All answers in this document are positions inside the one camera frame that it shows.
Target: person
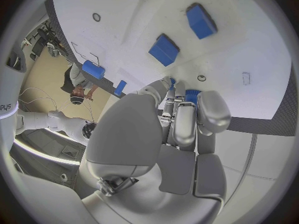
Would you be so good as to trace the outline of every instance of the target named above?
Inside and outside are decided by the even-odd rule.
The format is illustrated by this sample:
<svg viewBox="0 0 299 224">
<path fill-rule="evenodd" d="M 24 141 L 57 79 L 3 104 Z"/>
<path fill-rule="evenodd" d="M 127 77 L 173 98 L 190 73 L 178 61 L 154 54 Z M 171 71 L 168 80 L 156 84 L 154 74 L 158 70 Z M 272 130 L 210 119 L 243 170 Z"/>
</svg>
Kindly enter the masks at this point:
<svg viewBox="0 0 299 224">
<path fill-rule="evenodd" d="M 80 71 L 80 69 L 77 67 L 77 65 L 74 63 L 71 70 L 70 70 L 70 79 L 73 83 L 73 86 L 75 89 L 70 95 L 70 100 L 75 105 L 80 105 L 83 103 L 84 98 L 93 100 L 92 94 L 97 89 L 98 86 L 93 84 L 92 82 L 88 81 Z M 90 91 L 87 93 L 87 95 L 84 95 L 84 90 L 90 89 Z"/>
</svg>

